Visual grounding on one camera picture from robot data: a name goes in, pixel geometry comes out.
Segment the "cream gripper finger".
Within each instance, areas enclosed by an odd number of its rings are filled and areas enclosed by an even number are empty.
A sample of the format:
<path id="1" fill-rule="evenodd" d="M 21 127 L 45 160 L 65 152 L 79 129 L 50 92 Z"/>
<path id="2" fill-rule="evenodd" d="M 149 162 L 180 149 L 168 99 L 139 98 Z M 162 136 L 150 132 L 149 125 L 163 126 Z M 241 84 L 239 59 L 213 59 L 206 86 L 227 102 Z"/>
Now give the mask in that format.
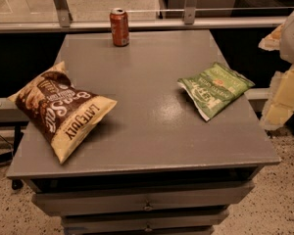
<path id="1" fill-rule="evenodd" d="M 294 114 L 294 65 L 286 72 L 277 71 L 269 85 L 260 125 L 265 130 L 277 130 Z"/>
<path id="2" fill-rule="evenodd" d="M 276 29 L 274 29 L 269 35 L 263 38 L 258 47 L 266 50 L 266 51 L 274 51 L 279 49 L 281 31 L 283 29 L 283 25 L 279 25 Z"/>

